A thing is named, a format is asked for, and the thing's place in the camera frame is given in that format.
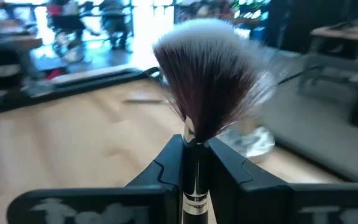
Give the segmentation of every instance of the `person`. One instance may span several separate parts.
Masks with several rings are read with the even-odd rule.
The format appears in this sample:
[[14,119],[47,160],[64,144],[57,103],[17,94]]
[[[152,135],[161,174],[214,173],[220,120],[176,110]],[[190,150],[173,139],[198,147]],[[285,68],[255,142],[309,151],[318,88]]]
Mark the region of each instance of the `person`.
[[234,19],[234,11],[231,7],[232,2],[230,0],[221,1],[221,13],[219,18],[222,20],[231,21]]
[[88,30],[91,35],[99,36],[98,32],[86,27],[80,18],[80,6],[74,0],[51,0],[48,6],[48,14],[55,16],[52,23],[64,29],[73,29],[77,41],[82,41],[83,30]]
[[[122,10],[124,9],[124,3],[122,0],[104,0],[99,5],[99,10],[103,12],[111,12],[122,14]],[[107,30],[110,35],[111,45],[113,49],[126,49],[126,41],[128,36],[128,28],[125,24],[125,17],[115,17],[109,18],[106,16],[102,17],[102,26]],[[122,36],[119,40],[119,45],[116,46],[115,38],[112,38],[116,31],[121,31]]]

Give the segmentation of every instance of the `gray table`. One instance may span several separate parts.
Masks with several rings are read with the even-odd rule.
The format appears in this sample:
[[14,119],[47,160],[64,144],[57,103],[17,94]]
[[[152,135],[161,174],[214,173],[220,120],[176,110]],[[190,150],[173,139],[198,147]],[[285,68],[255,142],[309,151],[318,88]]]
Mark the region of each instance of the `gray table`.
[[321,68],[331,67],[348,72],[358,73],[358,54],[356,60],[350,60],[346,58],[333,57],[329,55],[319,54],[319,48],[325,39],[338,38],[347,40],[358,41],[358,28],[349,28],[343,30],[333,30],[329,27],[321,27],[311,32],[313,41],[311,43],[309,52],[305,57],[305,64],[303,72],[301,73],[298,91],[303,93],[307,81],[312,80],[327,80],[336,83],[350,83],[347,77],[334,77],[324,75],[321,73]]

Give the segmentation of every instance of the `black handle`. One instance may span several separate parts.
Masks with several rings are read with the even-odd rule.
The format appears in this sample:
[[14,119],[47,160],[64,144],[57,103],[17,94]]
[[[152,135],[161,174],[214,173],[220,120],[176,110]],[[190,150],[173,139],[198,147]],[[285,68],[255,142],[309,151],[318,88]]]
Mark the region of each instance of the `black handle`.
[[207,224],[208,212],[201,215],[192,215],[187,212],[183,212],[182,220],[183,224]]
[[186,146],[183,150],[183,192],[204,195],[209,190],[209,148],[204,144]]

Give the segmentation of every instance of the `silver ferrule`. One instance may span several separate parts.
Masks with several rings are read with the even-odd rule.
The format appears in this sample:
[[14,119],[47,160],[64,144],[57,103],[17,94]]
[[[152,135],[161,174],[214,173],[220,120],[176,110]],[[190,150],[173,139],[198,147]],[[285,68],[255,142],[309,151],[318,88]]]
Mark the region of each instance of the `silver ferrule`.
[[197,142],[192,120],[186,117],[183,135],[183,210],[192,215],[208,211],[208,142]]
[[190,144],[191,142],[194,142],[196,139],[195,136],[195,128],[193,121],[186,116],[185,120],[185,132],[183,133],[183,140],[185,143]]
[[183,194],[183,210],[190,215],[202,215],[208,211],[208,194],[193,198]]

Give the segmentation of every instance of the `light wood floor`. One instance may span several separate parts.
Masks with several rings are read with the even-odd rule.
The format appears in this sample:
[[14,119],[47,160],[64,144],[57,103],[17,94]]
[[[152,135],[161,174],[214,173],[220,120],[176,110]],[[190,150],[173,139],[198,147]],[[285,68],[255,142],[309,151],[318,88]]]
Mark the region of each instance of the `light wood floor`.
[[[122,102],[157,94],[138,81],[1,113],[0,224],[27,190],[126,185],[183,129],[167,105]],[[260,166],[288,182],[339,181],[281,149]]]

